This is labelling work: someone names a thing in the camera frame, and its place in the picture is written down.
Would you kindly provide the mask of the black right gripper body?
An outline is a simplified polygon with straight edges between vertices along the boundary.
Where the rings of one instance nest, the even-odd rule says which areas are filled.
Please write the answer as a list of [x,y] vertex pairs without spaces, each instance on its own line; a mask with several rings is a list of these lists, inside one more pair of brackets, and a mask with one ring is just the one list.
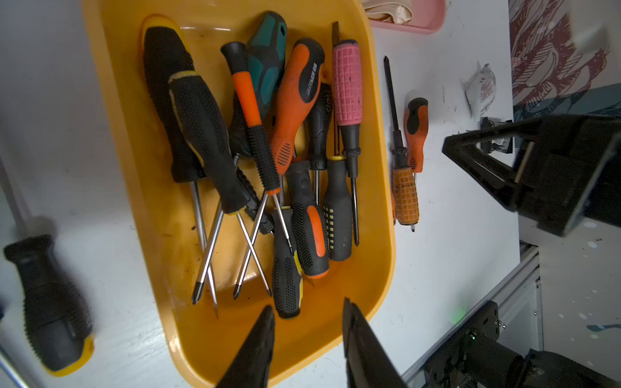
[[[519,137],[513,166],[478,144]],[[553,115],[447,137],[442,152],[506,210],[560,237],[589,218],[620,225],[620,120]]]

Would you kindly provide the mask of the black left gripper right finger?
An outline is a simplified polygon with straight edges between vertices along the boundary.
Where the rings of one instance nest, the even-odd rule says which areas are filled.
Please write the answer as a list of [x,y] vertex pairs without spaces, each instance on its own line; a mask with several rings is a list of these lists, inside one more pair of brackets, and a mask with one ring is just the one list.
[[406,387],[359,307],[344,299],[342,336],[348,387]]

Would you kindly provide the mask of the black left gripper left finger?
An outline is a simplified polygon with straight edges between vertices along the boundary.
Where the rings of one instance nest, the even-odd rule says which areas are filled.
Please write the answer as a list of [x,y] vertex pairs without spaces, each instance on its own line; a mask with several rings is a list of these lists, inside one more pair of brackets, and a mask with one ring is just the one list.
[[266,306],[216,387],[267,387],[273,360],[276,320]]

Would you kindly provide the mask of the amber handle black screwdriver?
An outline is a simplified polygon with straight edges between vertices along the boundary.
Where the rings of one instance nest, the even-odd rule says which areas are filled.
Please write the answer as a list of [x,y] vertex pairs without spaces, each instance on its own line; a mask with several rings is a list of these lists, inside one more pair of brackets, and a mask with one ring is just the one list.
[[416,231],[420,219],[418,195],[415,179],[408,163],[408,149],[403,143],[403,135],[399,128],[396,100],[391,77],[391,66],[388,56],[383,58],[384,72],[387,81],[387,92],[390,103],[391,130],[394,166],[392,170],[392,194],[395,199],[396,219],[402,226],[409,226]]

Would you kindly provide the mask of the slim black yellow-capped screwdriver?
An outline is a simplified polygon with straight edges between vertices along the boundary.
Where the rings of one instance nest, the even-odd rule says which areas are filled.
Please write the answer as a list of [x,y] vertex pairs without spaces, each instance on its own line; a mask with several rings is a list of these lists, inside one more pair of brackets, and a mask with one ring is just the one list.
[[16,266],[23,286],[27,341],[46,371],[61,378],[82,368],[94,354],[90,311],[56,260],[53,236],[29,232],[5,167],[1,186],[19,236],[3,254]]

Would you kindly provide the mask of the orange black small screwdriver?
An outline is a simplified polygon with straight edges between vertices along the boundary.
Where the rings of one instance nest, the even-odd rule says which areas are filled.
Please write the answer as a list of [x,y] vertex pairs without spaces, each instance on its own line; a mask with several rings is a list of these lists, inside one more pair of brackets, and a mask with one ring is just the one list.
[[417,97],[408,103],[404,125],[409,151],[409,166],[414,173],[422,173],[424,145],[429,132],[429,102],[427,99]]

